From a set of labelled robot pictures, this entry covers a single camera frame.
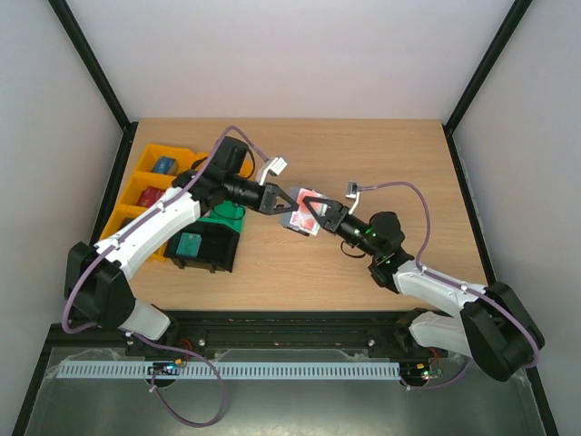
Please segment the black leather card holder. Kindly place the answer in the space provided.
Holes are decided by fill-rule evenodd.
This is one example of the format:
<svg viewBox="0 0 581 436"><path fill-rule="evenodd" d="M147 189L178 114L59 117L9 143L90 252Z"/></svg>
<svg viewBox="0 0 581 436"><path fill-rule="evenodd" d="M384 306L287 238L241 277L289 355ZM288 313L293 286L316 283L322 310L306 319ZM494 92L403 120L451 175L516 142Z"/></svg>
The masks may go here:
<svg viewBox="0 0 581 436"><path fill-rule="evenodd" d="M280 219L281 226L284 229L307 237L316 236L319 233L320 225L303 200L305 197L326 199L326 196L315 190L296 186L290 188L289 195L298 204L299 208L295 212L284 213Z"/></svg>

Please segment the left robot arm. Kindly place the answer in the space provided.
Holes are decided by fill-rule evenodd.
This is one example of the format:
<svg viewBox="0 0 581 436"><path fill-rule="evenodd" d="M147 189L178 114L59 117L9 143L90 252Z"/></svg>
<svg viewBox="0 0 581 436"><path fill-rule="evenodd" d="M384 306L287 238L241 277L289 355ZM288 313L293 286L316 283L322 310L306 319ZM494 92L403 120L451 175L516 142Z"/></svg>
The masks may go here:
<svg viewBox="0 0 581 436"><path fill-rule="evenodd" d="M208 157L179 173L145 212L94 245L75 245L67 260L63 330L76 334L100 327L150 341L162 338L171 326L169 316L137 300L130 287L130 280L151 254L225 201L264 215L297 211L297 203L266 180L286 169L284 158L265 157L254 179L239 175L246 155L257 150L246 136L223 133Z"/></svg>

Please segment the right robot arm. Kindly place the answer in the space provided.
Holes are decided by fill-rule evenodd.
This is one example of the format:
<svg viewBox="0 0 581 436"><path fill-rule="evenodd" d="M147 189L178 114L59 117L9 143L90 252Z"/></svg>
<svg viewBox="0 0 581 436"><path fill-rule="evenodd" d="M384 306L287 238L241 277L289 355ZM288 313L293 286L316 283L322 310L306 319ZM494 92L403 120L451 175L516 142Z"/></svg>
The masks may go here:
<svg viewBox="0 0 581 436"><path fill-rule="evenodd" d="M393 212L363 222L335 200L307 196L302 202L322 229L370 257L378 286L439 310L420 312L398 330L402 353L413 356L428 347L456 352L501 382L537 364L545 340L509 285L464 282L422 264L403 249L405 235Z"/></svg>

